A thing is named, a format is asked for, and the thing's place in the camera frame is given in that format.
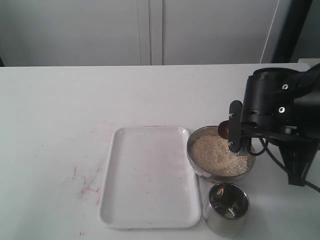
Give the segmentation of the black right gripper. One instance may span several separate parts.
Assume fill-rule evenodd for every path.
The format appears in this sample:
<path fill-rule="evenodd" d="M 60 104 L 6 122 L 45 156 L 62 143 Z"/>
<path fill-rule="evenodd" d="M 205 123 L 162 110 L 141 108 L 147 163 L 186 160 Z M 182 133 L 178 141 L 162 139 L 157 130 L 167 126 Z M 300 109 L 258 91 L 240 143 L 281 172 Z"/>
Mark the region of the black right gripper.
<path fill-rule="evenodd" d="M 251 137 L 302 135 L 301 76 L 298 70 L 281 67 L 261 68 L 249 76 L 243 105 L 239 100 L 229 105 L 228 147 L 233 154 L 250 155 L 251 138 L 242 137 L 242 131 Z"/>

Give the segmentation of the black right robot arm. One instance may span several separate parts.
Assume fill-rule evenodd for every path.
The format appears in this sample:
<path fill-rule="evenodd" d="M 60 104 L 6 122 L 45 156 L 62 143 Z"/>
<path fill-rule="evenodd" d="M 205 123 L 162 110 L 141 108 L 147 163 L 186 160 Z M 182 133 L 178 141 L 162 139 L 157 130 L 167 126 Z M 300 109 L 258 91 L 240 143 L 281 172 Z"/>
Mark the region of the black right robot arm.
<path fill-rule="evenodd" d="M 306 177 L 320 149 L 319 64 L 306 71 L 255 70 L 246 82 L 240 125 L 243 137 L 260 140 L 289 185 L 312 187 Z"/>

